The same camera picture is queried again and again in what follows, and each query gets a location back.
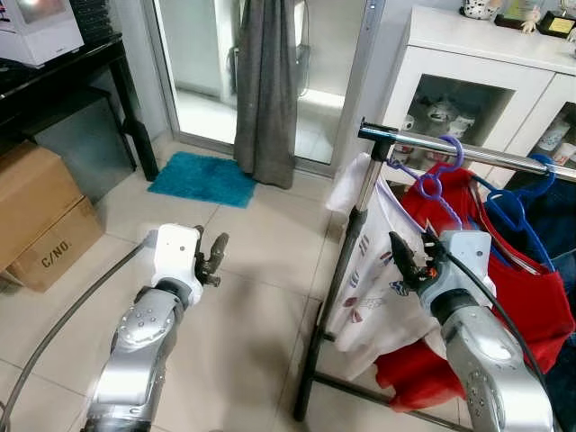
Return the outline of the white printed t-shirt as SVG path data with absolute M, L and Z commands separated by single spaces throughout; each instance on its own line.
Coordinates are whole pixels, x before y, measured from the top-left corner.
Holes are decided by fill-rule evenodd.
M 378 356 L 410 345 L 429 348 L 439 358 L 446 353 L 435 318 L 415 293 L 402 290 L 402 275 L 392 262 L 391 233 L 409 247 L 421 247 L 419 225 L 385 178 L 378 177 L 328 321 L 335 349 L 343 355 L 341 375 L 346 379 L 363 374 Z

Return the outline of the purple plastic hanger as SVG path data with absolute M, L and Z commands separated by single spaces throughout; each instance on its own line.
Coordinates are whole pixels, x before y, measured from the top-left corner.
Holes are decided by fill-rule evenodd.
M 464 223 L 461 218 L 458 217 L 456 210 L 448 204 L 443 198 L 443 184 L 441 184 L 440 176 L 444 172 L 453 172 L 464 165 L 464 144 L 461 143 L 456 137 L 452 135 L 441 135 L 439 137 L 443 141 L 452 144 L 455 149 L 455 162 L 453 164 L 433 166 L 431 170 L 428 170 L 423 175 L 417 175 L 415 170 L 408 169 L 403 162 L 394 159 L 392 156 L 388 156 L 385 159 L 385 165 L 392 169 L 399 169 L 406 173 L 414 180 L 414 185 L 417 188 L 417 193 L 429 201 L 436 202 L 441 206 L 441 209 L 445 211 L 450 219 L 455 222 L 457 228 L 464 229 Z

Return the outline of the blue plastic hanger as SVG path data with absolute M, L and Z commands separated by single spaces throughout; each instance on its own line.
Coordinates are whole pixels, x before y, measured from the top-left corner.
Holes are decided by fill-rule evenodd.
M 516 233 L 526 235 L 526 239 L 529 241 L 529 251 L 524 252 L 524 255 L 532 251 L 538 252 L 544 267 L 546 267 L 548 271 L 554 272 L 555 268 L 552 259 L 550 255 L 547 254 L 546 247 L 544 247 L 544 244 L 540 241 L 539 236 L 536 235 L 536 231 L 532 228 L 531 223 L 527 221 L 524 206 L 531 204 L 535 198 L 547 193 L 547 190 L 550 189 L 555 182 L 555 169 L 550 168 L 552 162 L 550 157 L 544 155 L 531 155 L 530 157 L 544 165 L 546 177 L 543 181 L 538 182 L 538 184 L 523 186 L 521 189 L 508 190 L 500 189 L 480 176 L 473 175 L 472 178 L 478 185 L 482 185 L 489 190 L 485 204 L 489 215 L 494 215 L 506 228 L 510 228 Z

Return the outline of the chrome and black clothes rack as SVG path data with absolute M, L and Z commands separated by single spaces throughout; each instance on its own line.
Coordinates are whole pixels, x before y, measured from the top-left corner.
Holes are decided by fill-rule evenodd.
M 369 164 L 359 178 L 356 202 L 348 215 L 328 293 L 320 306 L 316 325 L 301 363 L 300 382 L 292 411 L 292 418 L 301 424 L 305 423 L 308 415 L 314 383 L 321 383 L 379 406 L 386 403 L 386 399 L 379 392 L 368 391 L 350 380 L 333 377 L 318 370 L 322 345 L 326 341 L 334 340 L 334 335 L 328 331 L 329 318 L 332 317 L 337 301 L 342 273 L 346 271 L 353 251 L 351 243 L 361 233 L 366 206 L 374 192 L 375 181 L 386 167 L 385 159 L 391 154 L 392 148 L 401 144 L 427 149 L 440 155 L 455 156 L 453 145 L 442 139 L 432 139 L 391 127 L 374 126 L 366 121 L 362 122 L 357 135 L 359 139 L 372 142 Z M 463 145 L 463 153 L 464 162 L 481 162 L 484 165 L 546 177 L 545 166 L 530 157 L 506 155 L 495 149 L 468 145 Z M 550 164 L 550 168 L 555 169 L 555 178 L 575 184 L 575 170 L 553 164 Z M 481 288 L 492 301 L 492 308 L 479 305 L 468 292 L 454 289 L 437 296 L 432 301 L 430 311 L 448 333 L 448 362 L 453 366 L 458 380 L 469 396 L 472 427 L 461 427 L 453 421 L 420 411 L 414 412 L 414 416 L 455 432 L 516 432 L 520 429 L 565 432 L 558 419 L 558 412 L 550 409 L 551 401 L 545 388 L 545 374 L 536 362 L 526 339 L 519 333 L 494 293 L 482 286 Z M 513 414 L 515 409 L 527 410 L 530 407 L 547 408 L 550 412 L 543 417 L 536 415 L 536 412 L 529 412 L 521 417 Z

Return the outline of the red garment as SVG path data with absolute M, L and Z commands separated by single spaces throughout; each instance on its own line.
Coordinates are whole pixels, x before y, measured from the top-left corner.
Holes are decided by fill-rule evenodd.
M 440 174 L 441 197 L 465 227 L 492 235 L 489 276 L 495 297 L 526 339 L 544 372 L 544 387 L 555 406 L 572 407 L 571 352 L 576 325 L 563 277 L 550 264 L 543 243 L 532 238 L 534 230 L 516 210 L 513 193 L 487 197 L 489 188 L 470 170 L 460 168 Z M 388 407 L 398 411 L 427 409 L 464 397 L 464 387 L 449 363 L 433 353 L 427 342 L 378 356 L 375 380 L 391 388 Z

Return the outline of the white ceramic teapot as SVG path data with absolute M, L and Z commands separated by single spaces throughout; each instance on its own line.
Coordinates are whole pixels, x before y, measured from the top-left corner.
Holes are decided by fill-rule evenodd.
M 430 129 L 445 129 L 460 115 L 453 99 L 440 97 L 427 105 L 427 126 Z

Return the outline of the blue denim garment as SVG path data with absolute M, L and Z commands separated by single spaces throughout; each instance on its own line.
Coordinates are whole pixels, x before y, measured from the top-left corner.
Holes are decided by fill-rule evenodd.
M 547 254 L 563 280 L 569 309 L 575 310 L 576 289 L 576 184 L 558 180 L 542 196 L 526 206 L 526 221 L 542 241 L 541 247 L 531 246 L 526 234 L 518 233 L 503 222 L 493 220 L 501 236 L 514 248 L 540 258 Z M 546 374 L 546 391 L 565 432 L 576 432 L 576 334 L 564 341 L 555 366 Z

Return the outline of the grey storage bin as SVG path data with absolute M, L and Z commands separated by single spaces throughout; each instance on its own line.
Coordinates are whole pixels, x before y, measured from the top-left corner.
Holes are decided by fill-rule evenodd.
M 100 202 L 135 172 L 110 95 L 102 90 L 82 89 L 53 107 L 29 112 L 23 132 L 62 157 L 79 190 L 92 202 Z

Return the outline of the grey curtain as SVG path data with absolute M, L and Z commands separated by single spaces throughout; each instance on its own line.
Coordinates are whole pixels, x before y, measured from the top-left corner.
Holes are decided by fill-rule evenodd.
M 243 0 L 233 157 L 252 180 L 293 188 L 297 77 L 293 0 Z

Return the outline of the plain cardboard box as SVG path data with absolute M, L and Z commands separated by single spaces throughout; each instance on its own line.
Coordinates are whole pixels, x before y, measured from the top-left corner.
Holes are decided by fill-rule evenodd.
M 0 270 L 83 197 L 62 157 L 33 141 L 0 156 Z

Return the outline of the black table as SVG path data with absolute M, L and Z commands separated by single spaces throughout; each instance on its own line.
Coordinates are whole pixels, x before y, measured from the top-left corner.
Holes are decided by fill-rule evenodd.
M 131 139 L 137 165 L 145 178 L 156 180 L 160 168 L 148 128 L 141 119 L 140 99 L 120 33 L 63 54 L 41 68 L 0 60 L 0 122 L 21 112 L 50 106 L 102 73 L 111 74 L 121 108 L 118 131 Z

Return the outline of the small pale figurine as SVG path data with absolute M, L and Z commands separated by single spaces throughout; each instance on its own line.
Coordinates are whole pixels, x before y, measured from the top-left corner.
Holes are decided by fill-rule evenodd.
M 534 33 L 540 20 L 542 20 L 542 11 L 540 11 L 539 5 L 532 5 L 531 11 L 526 14 L 526 17 L 524 17 L 524 21 L 521 24 L 521 33 Z

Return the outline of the green framed picture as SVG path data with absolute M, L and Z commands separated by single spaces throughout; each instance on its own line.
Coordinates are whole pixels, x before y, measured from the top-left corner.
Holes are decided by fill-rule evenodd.
M 501 0 L 501 11 L 495 15 L 493 23 L 519 30 L 526 23 L 532 8 L 531 0 Z

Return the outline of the dark plaque with gold plate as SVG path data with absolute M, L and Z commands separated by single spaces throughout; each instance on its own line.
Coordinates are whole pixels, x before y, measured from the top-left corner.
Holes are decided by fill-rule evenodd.
M 536 29 L 547 36 L 568 40 L 575 29 L 576 20 L 570 16 L 562 16 L 558 13 L 548 12 L 544 14 L 542 20 L 536 25 Z

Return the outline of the grey wall box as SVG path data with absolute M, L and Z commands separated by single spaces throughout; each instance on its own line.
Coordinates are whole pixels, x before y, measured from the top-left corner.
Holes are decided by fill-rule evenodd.
M 293 75 L 297 97 L 305 94 L 309 83 L 309 70 L 311 66 L 311 46 L 301 42 L 295 47 L 295 62 L 293 62 Z

